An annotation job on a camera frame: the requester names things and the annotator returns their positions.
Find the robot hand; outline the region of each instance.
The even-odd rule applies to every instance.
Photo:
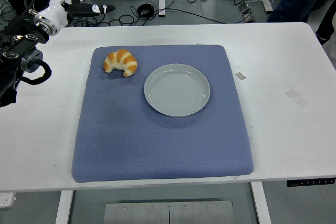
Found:
[[[115,10],[113,5],[84,4],[85,0],[50,0],[49,7],[41,12],[32,12],[34,22],[48,35],[56,35],[62,26],[73,17],[93,17]]]

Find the gray floor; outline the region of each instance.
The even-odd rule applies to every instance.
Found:
[[[98,4],[113,4],[116,10],[107,14],[104,22],[113,19],[119,19],[122,15],[132,15],[131,6],[137,8],[147,1],[152,1],[156,6],[158,0],[90,0],[89,2]],[[280,0],[274,0],[275,7]],[[333,0],[330,0],[325,7],[310,15],[308,24],[313,31],[316,31],[328,6]],[[264,23],[268,14],[260,1],[249,4],[255,22]],[[188,3],[186,0],[175,0],[171,8],[181,9],[221,23],[237,23],[242,20],[242,16],[234,5],[234,0],[207,0]],[[10,19],[14,14],[7,14],[5,17]],[[129,16],[123,17],[123,22],[131,22]],[[180,25],[180,24],[215,24],[215,21],[201,18],[192,14],[167,10],[165,17],[155,17],[148,20],[145,25]],[[0,19],[0,28],[6,23]],[[120,25],[119,22],[111,22],[113,26]],[[134,25],[143,25],[144,21],[136,22]],[[333,200],[336,198],[335,185],[309,186],[309,187],[286,187],[286,182],[267,182],[263,183],[270,216],[273,223],[335,223],[335,207]],[[203,191],[197,186],[174,187],[171,186],[162,190],[162,188],[141,188],[104,190],[104,191],[79,191],[75,193],[73,211],[70,223],[84,223],[84,219],[90,220],[89,223],[102,223],[102,214],[104,205],[107,202],[118,200],[163,200],[172,199],[181,196],[184,199],[190,199],[191,193],[197,192],[198,198],[221,198],[233,200],[236,206],[237,223],[256,223],[254,207],[251,203],[251,194],[247,184],[241,185],[212,185]],[[0,224],[7,223],[54,223],[59,192],[45,193],[17,193],[17,199],[12,208],[0,209]]]

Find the ceramic plate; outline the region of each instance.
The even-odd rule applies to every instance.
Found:
[[[196,113],[207,103],[209,82],[197,69],[183,64],[164,65],[146,79],[148,103],[160,113],[181,117]]]

